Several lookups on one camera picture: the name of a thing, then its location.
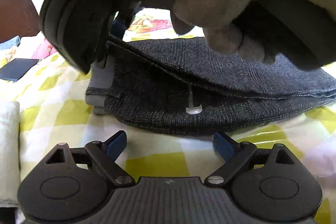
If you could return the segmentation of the dark grey pants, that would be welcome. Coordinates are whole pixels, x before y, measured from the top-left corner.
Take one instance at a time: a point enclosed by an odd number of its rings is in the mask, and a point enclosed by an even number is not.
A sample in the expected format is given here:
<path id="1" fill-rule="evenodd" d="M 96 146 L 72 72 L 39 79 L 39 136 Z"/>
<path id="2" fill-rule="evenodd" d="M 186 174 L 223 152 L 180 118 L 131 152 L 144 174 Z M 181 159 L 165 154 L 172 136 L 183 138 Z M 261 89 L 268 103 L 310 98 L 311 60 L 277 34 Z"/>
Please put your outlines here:
<path id="1" fill-rule="evenodd" d="M 203 135 L 289 118 L 335 100 L 335 79 L 220 55 L 203 38 L 122 42 L 91 66 L 87 104 L 145 130 Z"/>

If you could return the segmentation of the dark wooden headboard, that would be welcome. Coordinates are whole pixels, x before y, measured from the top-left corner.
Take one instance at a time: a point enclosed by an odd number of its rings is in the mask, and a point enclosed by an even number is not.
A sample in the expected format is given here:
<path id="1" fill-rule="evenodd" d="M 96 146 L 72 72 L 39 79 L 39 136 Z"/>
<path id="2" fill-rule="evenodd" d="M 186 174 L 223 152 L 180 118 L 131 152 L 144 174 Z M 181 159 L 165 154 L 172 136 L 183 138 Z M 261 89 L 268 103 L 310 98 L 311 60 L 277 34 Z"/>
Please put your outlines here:
<path id="1" fill-rule="evenodd" d="M 40 32 L 39 15 L 32 0 L 0 0 L 0 41 L 15 36 L 36 36 Z"/>

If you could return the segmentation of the blue pillow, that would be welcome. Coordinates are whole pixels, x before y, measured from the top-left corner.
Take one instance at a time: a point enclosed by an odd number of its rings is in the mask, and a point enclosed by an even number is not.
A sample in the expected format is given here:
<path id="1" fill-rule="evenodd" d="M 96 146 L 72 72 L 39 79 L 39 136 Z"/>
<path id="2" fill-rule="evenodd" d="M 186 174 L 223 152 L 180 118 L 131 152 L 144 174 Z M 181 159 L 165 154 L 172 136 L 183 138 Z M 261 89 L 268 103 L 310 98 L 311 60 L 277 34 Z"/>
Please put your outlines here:
<path id="1" fill-rule="evenodd" d="M 15 36 L 13 38 L 11 38 L 8 41 L 5 41 L 3 43 L 0 44 L 0 50 L 8 50 L 13 46 L 18 46 L 21 42 L 21 38 L 19 36 Z"/>

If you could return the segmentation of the colourful cartoon bed quilt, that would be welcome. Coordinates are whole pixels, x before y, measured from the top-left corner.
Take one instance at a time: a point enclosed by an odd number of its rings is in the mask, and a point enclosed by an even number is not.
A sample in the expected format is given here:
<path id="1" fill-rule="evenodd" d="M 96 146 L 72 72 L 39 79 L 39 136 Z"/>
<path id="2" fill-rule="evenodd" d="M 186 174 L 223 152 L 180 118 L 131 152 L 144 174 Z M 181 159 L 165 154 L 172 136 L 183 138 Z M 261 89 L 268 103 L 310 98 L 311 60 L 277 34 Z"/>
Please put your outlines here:
<path id="1" fill-rule="evenodd" d="M 137 28 L 124 42 L 141 38 Z M 190 34 L 180 38 L 202 38 Z M 20 80 L 1 83 L 1 104 L 19 106 L 17 200 L 26 223 L 335 223 L 335 100 L 301 114 L 211 134 L 165 134 L 96 115 L 85 101 L 91 69 L 59 53 Z M 125 131 L 116 163 L 135 180 L 112 185 L 90 169 L 84 146 Z M 205 179 L 225 161 L 215 133 L 256 145 L 226 185 Z"/>

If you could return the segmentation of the dark blue flat notebook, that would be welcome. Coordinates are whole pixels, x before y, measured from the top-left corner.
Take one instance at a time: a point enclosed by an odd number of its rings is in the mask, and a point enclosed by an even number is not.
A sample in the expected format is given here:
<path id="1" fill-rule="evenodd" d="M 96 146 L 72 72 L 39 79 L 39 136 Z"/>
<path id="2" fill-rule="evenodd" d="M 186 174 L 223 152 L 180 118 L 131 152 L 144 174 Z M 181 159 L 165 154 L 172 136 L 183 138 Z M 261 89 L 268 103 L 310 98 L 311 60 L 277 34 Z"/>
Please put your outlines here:
<path id="1" fill-rule="evenodd" d="M 39 59 L 13 59 L 0 69 L 0 79 L 16 82 L 38 62 Z"/>

